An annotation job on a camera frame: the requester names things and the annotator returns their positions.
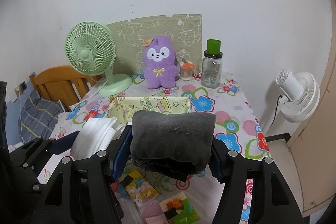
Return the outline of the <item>white cloth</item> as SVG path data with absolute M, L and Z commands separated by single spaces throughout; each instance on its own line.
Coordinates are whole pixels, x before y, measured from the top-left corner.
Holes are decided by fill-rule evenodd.
M 88 159 L 100 150 L 106 150 L 117 140 L 125 125 L 113 118 L 89 118 L 72 144 L 70 155 L 75 160 Z

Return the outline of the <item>olive cartoon cardboard panel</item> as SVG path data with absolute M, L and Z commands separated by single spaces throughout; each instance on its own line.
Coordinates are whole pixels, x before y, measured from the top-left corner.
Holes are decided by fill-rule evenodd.
M 148 16 L 111 23 L 107 27 L 117 48 L 115 74 L 142 74 L 144 42 L 162 35 L 170 39 L 179 61 L 184 59 L 196 64 L 203 54 L 201 14 Z

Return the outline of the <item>pink sachet packet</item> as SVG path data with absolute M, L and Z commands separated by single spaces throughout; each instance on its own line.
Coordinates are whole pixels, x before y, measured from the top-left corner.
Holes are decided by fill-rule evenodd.
M 167 224 L 169 223 L 158 202 L 145 205 L 141 213 L 143 220 L 147 224 Z

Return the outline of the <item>yellow cartoon fabric box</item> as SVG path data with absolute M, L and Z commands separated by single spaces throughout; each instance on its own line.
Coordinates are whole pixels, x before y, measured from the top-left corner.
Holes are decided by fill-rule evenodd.
M 183 114 L 191 112 L 188 97 L 123 97 L 115 98 L 109 105 L 105 118 L 116 118 L 118 123 L 131 122 L 135 112 L 146 110 L 162 114 Z

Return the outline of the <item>white standing fan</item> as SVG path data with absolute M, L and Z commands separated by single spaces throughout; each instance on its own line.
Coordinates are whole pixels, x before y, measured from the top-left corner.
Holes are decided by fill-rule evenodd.
M 294 75 L 284 69 L 276 77 L 276 84 L 286 100 L 280 112 L 290 123 L 307 120 L 316 110 L 320 99 L 320 88 L 315 77 L 309 72 Z

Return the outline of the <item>green tissue pack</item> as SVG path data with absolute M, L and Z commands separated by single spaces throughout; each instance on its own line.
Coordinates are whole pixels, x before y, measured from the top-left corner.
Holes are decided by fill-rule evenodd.
M 159 205 L 171 224 L 191 224 L 201 219 L 190 200 L 183 192 L 162 200 Z

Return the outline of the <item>glass jar green lid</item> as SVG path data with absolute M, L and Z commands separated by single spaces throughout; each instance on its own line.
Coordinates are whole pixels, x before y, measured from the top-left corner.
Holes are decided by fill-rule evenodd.
M 205 87 L 216 89 L 219 87 L 222 75 L 221 41 L 208 39 L 207 49 L 203 52 L 201 60 L 201 84 Z

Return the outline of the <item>purple plush bunny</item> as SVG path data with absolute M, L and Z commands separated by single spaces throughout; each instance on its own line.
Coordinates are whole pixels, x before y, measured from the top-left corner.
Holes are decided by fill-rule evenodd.
M 147 39 L 142 44 L 143 63 L 145 64 L 144 76 L 148 89 L 175 87 L 176 77 L 179 73 L 175 65 L 176 52 L 168 36 Z

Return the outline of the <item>yellow cartoon tissue pack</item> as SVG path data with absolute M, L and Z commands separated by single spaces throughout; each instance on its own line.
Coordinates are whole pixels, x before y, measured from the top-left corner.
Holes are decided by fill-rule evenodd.
M 133 170 L 130 174 L 125 176 L 121 181 L 121 185 L 137 207 L 144 206 L 159 195 L 158 191 L 138 170 Z

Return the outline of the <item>floral tablecloth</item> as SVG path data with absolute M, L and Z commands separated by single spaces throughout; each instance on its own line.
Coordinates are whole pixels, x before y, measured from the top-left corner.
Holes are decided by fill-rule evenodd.
M 223 141 L 228 149 L 254 160 L 260 160 L 269 155 L 269 147 L 262 129 L 241 87 L 231 74 L 223 75 L 216 89 L 204 87 L 197 73 L 191 80 L 178 81 L 171 89 L 148 89 L 142 74 L 133 75 L 132 80 L 130 88 L 118 96 L 104 97 L 97 94 L 95 90 L 89 91 L 82 103 L 72 111 L 59 114 L 58 123 L 51 137 L 59 139 L 80 130 L 89 118 L 105 118 L 109 105 L 115 98 L 185 96 L 191 101 L 191 111 L 216 115 L 214 135 Z M 159 193 L 158 197 L 149 203 L 159 203 L 183 192 L 201 217 L 195 223 L 212 222 L 224 186 L 217 182 L 209 169 L 196 175 L 190 175 L 185 182 L 148 171 L 142 171 L 142 175 Z M 120 181 L 112 185 L 112 190 L 125 214 L 122 219 L 123 223 L 145 223 L 141 215 L 145 206 L 137 207 Z

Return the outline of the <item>green desk fan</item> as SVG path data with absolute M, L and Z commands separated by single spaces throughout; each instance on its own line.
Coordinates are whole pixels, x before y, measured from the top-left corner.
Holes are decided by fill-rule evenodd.
M 87 76 L 105 75 L 106 81 L 99 90 L 102 96 L 118 95 L 131 86 L 130 76 L 113 73 L 117 48 L 107 26 L 96 22 L 76 24 L 67 35 L 64 49 L 76 71 Z

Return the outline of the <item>small cup orange lid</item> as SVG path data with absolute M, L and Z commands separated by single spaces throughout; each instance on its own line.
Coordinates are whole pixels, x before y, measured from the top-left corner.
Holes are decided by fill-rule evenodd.
M 195 65 L 190 61 L 181 61 L 180 62 L 180 77 L 181 80 L 191 80 L 193 78 Z

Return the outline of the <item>dark grey towel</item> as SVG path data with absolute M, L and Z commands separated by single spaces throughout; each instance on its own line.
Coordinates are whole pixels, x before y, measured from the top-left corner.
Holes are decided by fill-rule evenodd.
M 131 120 L 130 156 L 142 170 L 185 182 L 209 163 L 216 115 L 141 110 Z

